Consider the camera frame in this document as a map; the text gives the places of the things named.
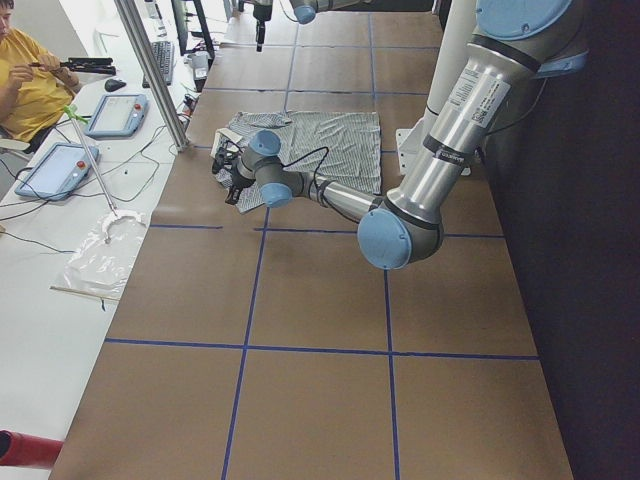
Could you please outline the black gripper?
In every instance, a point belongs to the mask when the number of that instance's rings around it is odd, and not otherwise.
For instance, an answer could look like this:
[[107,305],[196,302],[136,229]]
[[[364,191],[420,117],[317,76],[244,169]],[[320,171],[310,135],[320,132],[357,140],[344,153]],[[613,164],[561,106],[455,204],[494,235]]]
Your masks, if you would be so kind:
[[257,44],[257,47],[256,47],[257,52],[263,51],[265,36],[266,36],[266,21],[264,19],[257,19],[256,20],[256,36],[255,36],[255,41]]
[[230,174],[231,186],[229,187],[225,203],[228,205],[236,205],[243,190],[250,187],[250,179],[238,173],[236,170],[231,170]]

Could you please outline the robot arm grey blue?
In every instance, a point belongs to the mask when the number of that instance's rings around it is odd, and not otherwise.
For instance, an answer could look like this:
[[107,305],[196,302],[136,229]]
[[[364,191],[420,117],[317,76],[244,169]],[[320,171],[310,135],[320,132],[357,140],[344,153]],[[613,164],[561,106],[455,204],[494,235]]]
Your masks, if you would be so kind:
[[[272,0],[251,1],[253,5],[253,17],[256,20],[256,51],[261,52],[265,43],[266,23],[271,20],[273,11]],[[291,0],[295,20],[301,24],[313,21],[321,12],[338,10],[343,7],[359,4],[359,1],[343,0]]]
[[228,203],[256,188],[277,208],[306,197],[358,225],[363,256],[392,270],[433,255],[443,239],[440,208],[519,84],[564,75],[587,58],[582,1],[455,1],[449,7],[416,151],[401,184],[382,196],[315,173],[288,171],[280,141],[262,130],[229,163]]

